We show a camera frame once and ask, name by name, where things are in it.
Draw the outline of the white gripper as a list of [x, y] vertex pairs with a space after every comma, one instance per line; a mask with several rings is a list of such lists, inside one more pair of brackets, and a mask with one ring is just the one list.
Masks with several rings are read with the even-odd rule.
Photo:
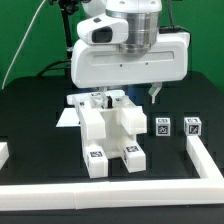
[[121, 53], [117, 45], [89, 45], [78, 40], [71, 78], [78, 88], [100, 87], [104, 109], [112, 108], [106, 87], [153, 83], [148, 93], [154, 104], [161, 82], [182, 80], [187, 74], [189, 41], [187, 32], [159, 34], [147, 53], [130, 55]]

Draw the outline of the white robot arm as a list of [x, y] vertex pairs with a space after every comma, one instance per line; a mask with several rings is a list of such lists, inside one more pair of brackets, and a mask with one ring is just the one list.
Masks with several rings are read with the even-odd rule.
[[160, 28], [161, 0], [107, 0], [77, 25], [79, 40], [71, 60], [71, 78], [79, 88], [150, 83], [155, 97], [162, 84], [185, 77], [190, 34]]

